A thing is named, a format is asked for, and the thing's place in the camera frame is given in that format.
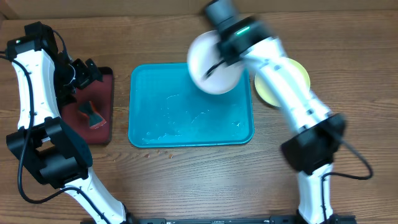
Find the white plastic plate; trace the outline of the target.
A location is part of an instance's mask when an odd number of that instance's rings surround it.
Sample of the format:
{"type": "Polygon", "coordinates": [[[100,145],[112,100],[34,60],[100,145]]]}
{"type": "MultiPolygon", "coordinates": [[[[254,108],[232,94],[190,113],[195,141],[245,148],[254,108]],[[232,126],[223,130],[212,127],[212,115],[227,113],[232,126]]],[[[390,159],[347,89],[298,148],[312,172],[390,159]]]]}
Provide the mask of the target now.
{"type": "Polygon", "coordinates": [[[205,32],[192,42],[187,54],[188,71],[194,84],[212,95],[232,90],[244,71],[241,62],[228,65],[223,61],[217,48],[219,41],[217,31],[205,32]]]}

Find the red and green sponge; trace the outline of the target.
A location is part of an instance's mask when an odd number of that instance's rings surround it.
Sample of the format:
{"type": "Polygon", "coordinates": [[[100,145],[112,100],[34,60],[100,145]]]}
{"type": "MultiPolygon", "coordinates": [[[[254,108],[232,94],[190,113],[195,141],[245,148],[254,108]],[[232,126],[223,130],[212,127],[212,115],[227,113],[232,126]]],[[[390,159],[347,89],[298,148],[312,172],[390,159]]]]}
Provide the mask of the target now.
{"type": "Polygon", "coordinates": [[[92,101],[86,101],[78,107],[79,112],[88,118],[90,129],[98,129],[106,124],[106,120],[97,112],[92,101]]]}

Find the yellow-green plastic plate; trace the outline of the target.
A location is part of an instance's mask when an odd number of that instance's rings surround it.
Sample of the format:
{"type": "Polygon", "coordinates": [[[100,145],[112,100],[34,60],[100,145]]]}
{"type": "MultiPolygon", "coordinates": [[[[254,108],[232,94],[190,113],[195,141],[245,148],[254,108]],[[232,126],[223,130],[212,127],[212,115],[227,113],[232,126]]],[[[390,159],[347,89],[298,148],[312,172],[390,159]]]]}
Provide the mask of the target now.
{"type": "MultiPolygon", "coordinates": [[[[307,87],[307,89],[310,89],[310,77],[308,75],[308,72],[306,71],[306,69],[297,61],[293,60],[293,59],[289,59],[289,62],[299,70],[299,72],[301,73],[302,78],[305,81],[305,86],[307,87]]],[[[254,76],[254,86],[255,89],[257,91],[257,94],[259,95],[259,97],[265,101],[268,105],[271,105],[273,107],[279,107],[280,104],[279,102],[276,100],[276,98],[273,96],[272,92],[270,91],[269,87],[266,85],[265,81],[260,77],[260,75],[255,74],[254,76]]]]}

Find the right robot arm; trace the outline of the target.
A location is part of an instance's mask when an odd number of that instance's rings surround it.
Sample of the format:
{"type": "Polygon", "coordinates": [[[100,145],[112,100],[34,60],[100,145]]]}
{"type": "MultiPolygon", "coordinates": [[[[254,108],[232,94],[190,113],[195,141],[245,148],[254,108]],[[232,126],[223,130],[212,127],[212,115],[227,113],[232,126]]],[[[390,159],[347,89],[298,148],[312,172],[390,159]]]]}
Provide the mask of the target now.
{"type": "Polygon", "coordinates": [[[252,16],[240,18],[231,1],[211,1],[204,11],[220,37],[221,58],[228,65],[242,62],[254,71],[280,104],[293,135],[280,148],[298,173],[298,214],[306,223],[328,223],[333,210],[326,174],[333,169],[333,155],[340,144],[326,129],[343,133],[344,119],[333,115],[306,87],[280,39],[263,22],[252,16]]]}

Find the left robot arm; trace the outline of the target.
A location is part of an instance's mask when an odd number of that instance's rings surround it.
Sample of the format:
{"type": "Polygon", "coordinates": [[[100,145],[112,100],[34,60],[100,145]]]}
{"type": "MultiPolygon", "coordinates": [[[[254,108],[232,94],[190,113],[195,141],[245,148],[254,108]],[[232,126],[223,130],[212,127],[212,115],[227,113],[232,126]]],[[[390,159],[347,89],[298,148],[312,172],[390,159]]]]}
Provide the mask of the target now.
{"type": "Polygon", "coordinates": [[[71,122],[110,138],[113,72],[92,59],[72,59],[58,48],[61,35],[41,22],[24,27],[24,36],[8,41],[1,58],[16,71],[20,116],[17,131],[6,138],[8,149],[24,170],[55,194],[68,194],[90,215],[92,223],[134,223],[126,206],[114,198],[93,170],[85,138],[71,122]]]}

